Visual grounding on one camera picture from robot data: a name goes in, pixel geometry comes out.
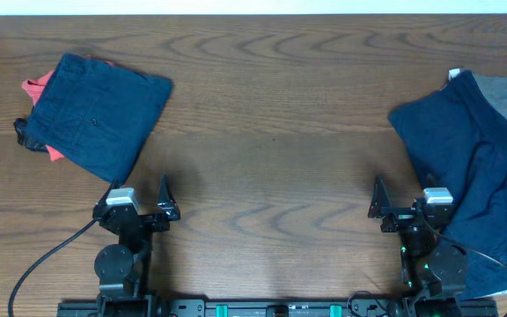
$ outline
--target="white background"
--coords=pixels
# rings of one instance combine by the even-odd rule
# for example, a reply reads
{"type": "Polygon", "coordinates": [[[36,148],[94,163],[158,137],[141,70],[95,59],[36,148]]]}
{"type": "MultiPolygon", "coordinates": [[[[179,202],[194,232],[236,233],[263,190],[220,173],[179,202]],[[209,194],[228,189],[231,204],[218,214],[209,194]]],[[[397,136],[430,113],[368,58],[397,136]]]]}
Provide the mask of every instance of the white background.
{"type": "Polygon", "coordinates": [[[0,0],[0,15],[507,13],[506,0],[0,0]]]}

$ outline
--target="wooden table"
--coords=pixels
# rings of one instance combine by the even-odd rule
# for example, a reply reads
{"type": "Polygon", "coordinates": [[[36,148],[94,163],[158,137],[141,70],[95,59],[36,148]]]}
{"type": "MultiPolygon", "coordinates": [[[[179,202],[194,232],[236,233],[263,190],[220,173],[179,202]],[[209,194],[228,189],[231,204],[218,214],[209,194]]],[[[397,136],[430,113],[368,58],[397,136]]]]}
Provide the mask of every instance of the wooden table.
{"type": "MultiPolygon", "coordinates": [[[[182,210],[155,238],[160,294],[346,298],[400,285],[398,237],[366,217],[376,173],[397,203],[420,195],[387,114],[451,68],[507,75],[507,16],[0,17],[0,316],[107,188],[16,144],[32,106],[21,82],[66,51],[175,83],[127,184],[152,211],[166,172],[182,210]]],[[[94,257],[115,241],[94,226],[52,256],[16,315],[93,299],[94,257]]]]}

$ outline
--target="tabletop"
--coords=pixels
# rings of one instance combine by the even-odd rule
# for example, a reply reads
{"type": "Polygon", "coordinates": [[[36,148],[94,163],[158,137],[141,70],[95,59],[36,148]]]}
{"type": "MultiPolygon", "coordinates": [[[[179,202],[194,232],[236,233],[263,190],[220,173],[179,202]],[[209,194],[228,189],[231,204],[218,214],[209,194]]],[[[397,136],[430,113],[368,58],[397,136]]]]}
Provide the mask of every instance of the tabletop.
{"type": "MultiPolygon", "coordinates": [[[[0,17],[0,316],[108,185],[16,142],[12,123],[32,107],[21,82],[64,52],[174,82],[126,184],[152,212],[167,173],[180,205],[154,237],[160,295],[347,298],[401,284],[398,237],[367,218],[374,176],[400,205],[421,194],[388,113],[452,68],[507,76],[507,15],[0,17]]],[[[50,257],[16,315],[94,299],[95,255],[115,242],[95,225],[50,257]]]]}

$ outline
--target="pink cloth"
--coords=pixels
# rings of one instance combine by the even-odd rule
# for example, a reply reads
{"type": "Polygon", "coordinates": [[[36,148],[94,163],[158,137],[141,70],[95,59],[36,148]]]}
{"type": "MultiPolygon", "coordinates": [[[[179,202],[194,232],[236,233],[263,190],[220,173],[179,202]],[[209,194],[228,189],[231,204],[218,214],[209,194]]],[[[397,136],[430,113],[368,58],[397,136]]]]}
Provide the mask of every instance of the pink cloth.
{"type": "MultiPolygon", "coordinates": [[[[33,79],[27,79],[23,82],[21,85],[21,88],[33,99],[33,104],[36,106],[36,102],[39,100],[40,95],[42,94],[42,91],[44,90],[44,87],[48,83],[48,80],[50,79],[50,76],[52,76],[52,73],[54,71],[51,70],[48,74],[33,80],[33,79]]],[[[48,150],[48,154],[50,154],[50,161],[54,162],[58,159],[63,158],[63,155],[52,148],[51,146],[47,145],[46,149],[48,150]]]]}

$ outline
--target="blue cloth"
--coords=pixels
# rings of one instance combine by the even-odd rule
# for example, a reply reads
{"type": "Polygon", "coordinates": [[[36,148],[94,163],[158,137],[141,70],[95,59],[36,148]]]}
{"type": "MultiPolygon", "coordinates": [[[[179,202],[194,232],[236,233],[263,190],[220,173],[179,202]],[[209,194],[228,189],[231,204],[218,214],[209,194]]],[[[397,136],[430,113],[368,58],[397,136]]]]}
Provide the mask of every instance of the blue cloth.
{"type": "Polygon", "coordinates": [[[103,180],[122,184],[171,90],[168,78],[65,54],[25,132],[103,180]]]}
{"type": "MultiPolygon", "coordinates": [[[[507,120],[483,97],[471,71],[394,112],[421,185],[427,175],[453,195],[444,234],[507,263],[507,120]]],[[[463,299],[507,290],[507,270],[468,253],[463,299]]]]}

